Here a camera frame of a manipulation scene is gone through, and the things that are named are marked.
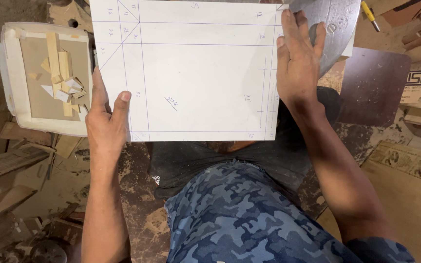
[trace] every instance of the finger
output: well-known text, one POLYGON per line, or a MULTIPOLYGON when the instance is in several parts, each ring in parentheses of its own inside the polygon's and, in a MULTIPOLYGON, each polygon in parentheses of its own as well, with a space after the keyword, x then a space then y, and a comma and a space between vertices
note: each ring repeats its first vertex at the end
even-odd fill
POLYGON ((291 10, 285 9, 282 12, 282 31, 285 36, 285 43, 288 45, 289 51, 297 49, 302 43, 300 30, 298 30, 297 22, 291 10))
POLYGON ((326 24, 321 22, 316 27, 316 40, 314 41, 314 53, 321 59, 324 50, 324 42, 326 39, 326 24))
POLYGON ((287 45, 285 44, 285 37, 280 36, 277 38, 277 71, 286 72, 290 61, 290 53, 287 45))
POLYGON ((90 106, 91 111, 107 111, 105 109, 105 103, 107 102, 107 96, 105 93, 105 84, 103 84, 102 74, 96 66, 94 74, 92 74, 92 80, 94 86, 92 87, 92 104, 90 106))
POLYGON ((298 31, 300 31, 302 39, 309 47, 312 47, 308 34, 308 19, 306 18, 305 12, 303 10, 298 11, 295 15, 295 20, 297 21, 298 31))
POLYGON ((118 95, 115 100, 113 113, 111 114, 111 121, 118 125, 125 126, 126 115, 129 109, 129 100, 131 99, 131 92, 123 91, 118 95))

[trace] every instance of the knee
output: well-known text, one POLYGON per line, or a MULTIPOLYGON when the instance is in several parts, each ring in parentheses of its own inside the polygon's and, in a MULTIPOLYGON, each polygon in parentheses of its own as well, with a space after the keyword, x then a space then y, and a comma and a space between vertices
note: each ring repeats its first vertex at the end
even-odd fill
POLYGON ((317 88, 318 101, 324 105, 325 114, 329 123, 334 125, 341 111, 341 96, 330 87, 317 88))

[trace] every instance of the fingernail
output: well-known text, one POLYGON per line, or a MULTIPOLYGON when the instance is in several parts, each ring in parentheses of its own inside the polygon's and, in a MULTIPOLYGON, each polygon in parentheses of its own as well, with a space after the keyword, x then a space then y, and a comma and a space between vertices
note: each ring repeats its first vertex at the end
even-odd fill
POLYGON ((124 102, 128 102, 129 99, 131 99, 131 92, 129 91, 123 91, 121 92, 121 97, 120 99, 124 102))
POLYGON ((284 45, 284 39, 283 38, 278 38, 277 41, 277 47, 281 47, 284 45))

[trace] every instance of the forearm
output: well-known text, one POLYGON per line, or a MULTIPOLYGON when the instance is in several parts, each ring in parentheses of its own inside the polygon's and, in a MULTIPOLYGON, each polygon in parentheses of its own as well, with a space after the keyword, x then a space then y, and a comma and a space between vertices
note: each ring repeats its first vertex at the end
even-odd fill
POLYGON ((91 161, 90 190, 82 234, 82 262, 118 263, 130 257, 118 172, 91 161))
POLYGON ((371 182, 331 128, 324 106, 316 101, 309 107, 292 106, 291 112, 303 134, 323 196, 338 222, 342 239, 357 238, 365 232, 394 239, 371 182), (370 231, 369 227, 384 229, 370 231))

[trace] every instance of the screw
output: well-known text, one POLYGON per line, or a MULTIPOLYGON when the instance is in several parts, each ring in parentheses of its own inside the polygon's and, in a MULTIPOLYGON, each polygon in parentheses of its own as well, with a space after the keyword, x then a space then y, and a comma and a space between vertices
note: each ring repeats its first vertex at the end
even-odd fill
POLYGON ((334 31, 336 30, 337 28, 335 27, 335 25, 334 24, 330 24, 329 26, 327 26, 327 32, 329 32, 329 33, 334 33, 334 31))

